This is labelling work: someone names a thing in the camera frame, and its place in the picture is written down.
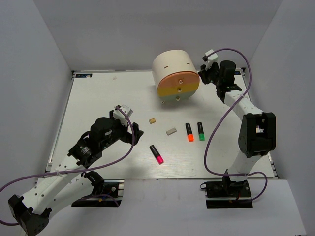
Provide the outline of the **pink highlighter marker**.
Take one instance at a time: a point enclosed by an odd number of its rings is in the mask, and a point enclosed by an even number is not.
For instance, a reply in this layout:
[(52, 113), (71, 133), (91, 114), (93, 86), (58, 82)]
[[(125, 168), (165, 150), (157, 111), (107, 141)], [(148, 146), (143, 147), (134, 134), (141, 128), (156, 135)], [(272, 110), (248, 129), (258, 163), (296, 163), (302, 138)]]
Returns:
[(164, 163), (164, 160), (162, 158), (162, 156), (160, 155), (160, 153), (158, 152), (158, 150), (156, 149), (156, 147), (154, 145), (149, 146), (153, 156), (155, 157), (156, 161), (161, 165)]

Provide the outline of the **yellow drawer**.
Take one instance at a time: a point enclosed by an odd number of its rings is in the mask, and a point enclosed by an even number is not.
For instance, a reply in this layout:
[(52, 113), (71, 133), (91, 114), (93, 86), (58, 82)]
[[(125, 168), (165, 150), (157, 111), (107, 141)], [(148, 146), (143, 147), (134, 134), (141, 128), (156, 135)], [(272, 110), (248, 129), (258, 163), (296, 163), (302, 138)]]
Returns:
[(168, 87), (158, 87), (157, 93), (160, 97), (194, 94), (199, 87), (199, 83), (181, 84)]

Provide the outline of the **green highlighter marker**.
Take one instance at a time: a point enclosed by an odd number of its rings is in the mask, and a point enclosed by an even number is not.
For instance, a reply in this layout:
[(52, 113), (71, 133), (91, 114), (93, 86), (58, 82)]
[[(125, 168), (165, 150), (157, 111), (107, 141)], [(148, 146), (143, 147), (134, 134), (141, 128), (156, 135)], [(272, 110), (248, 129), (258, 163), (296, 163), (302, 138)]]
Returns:
[(200, 141), (205, 141), (205, 135), (204, 135), (204, 129), (203, 129), (203, 124), (202, 122), (197, 123), (197, 128), (198, 128), (198, 136)]

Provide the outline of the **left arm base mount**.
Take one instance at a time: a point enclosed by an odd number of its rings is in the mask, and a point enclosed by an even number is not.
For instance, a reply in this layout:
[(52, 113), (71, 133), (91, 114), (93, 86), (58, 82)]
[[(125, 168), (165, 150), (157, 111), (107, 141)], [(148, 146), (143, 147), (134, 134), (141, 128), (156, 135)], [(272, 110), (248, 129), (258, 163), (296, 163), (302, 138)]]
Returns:
[(124, 193), (124, 180), (106, 180), (96, 171), (83, 172), (76, 183), (87, 184), (88, 193), (72, 203), (72, 207), (117, 208)]

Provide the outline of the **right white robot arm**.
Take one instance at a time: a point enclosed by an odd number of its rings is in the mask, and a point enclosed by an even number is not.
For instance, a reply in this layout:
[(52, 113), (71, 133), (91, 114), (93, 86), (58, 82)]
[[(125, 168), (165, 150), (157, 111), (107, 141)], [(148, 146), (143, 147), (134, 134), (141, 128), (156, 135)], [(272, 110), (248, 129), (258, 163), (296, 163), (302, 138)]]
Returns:
[(222, 184), (223, 192), (234, 196), (240, 190), (239, 182), (247, 179), (252, 168), (276, 147), (276, 116), (257, 108), (235, 83), (236, 64), (224, 60), (220, 64), (202, 65), (198, 72), (204, 84), (216, 86), (218, 98), (233, 111), (241, 121), (238, 136), (239, 153), (224, 176), (229, 179)]

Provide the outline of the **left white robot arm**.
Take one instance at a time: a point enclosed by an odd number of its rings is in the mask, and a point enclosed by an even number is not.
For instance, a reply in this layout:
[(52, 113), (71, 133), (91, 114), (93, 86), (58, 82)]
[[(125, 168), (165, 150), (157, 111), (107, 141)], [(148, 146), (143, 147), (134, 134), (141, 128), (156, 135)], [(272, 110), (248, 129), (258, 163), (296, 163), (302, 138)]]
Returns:
[(79, 173), (96, 162), (105, 149), (118, 140), (136, 144), (143, 131), (139, 130), (138, 124), (131, 123), (131, 114), (132, 109), (122, 105), (110, 111), (110, 117), (98, 118), (53, 173), (45, 174), (41, 183), (22, 196), (10, 197), (11, 213), (27, 235), (35, 236), (47, 226), (52, 211), (48, 204)]

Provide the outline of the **orange highlighter marker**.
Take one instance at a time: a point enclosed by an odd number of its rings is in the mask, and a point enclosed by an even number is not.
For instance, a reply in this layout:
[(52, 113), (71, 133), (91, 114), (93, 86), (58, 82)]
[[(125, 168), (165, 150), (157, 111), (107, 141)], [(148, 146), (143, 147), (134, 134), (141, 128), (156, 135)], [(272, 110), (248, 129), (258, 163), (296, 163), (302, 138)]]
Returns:
[(192, 129), (191, 129), (190, 123), (185, 123), (185, 127), (186, 127), (188, 141), (189, 142), (193, 142), (194, 141), (194, 136), (193, 136), (193, 133), (192, 133)]

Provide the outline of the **orange top drawer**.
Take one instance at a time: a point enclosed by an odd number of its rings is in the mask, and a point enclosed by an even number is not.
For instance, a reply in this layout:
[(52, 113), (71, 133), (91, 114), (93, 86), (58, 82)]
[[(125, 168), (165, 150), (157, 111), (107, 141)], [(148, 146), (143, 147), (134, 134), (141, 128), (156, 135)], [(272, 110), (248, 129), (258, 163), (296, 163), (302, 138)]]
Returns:
[(167, 75), (159, 82), (158, 88), (170, 88), (186, 84), (199, 84), (199, 76), (196, 72), (182, 71)]

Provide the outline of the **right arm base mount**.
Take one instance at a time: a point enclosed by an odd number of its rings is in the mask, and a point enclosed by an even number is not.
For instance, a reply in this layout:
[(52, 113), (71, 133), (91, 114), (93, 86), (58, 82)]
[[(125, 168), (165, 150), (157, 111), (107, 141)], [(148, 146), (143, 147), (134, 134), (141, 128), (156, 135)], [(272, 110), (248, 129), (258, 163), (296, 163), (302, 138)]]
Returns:
[(247, 180), (241, 182), (222, 179), (200, 185), (205, 191), (207, 209), (253, 208), (252, 195)]

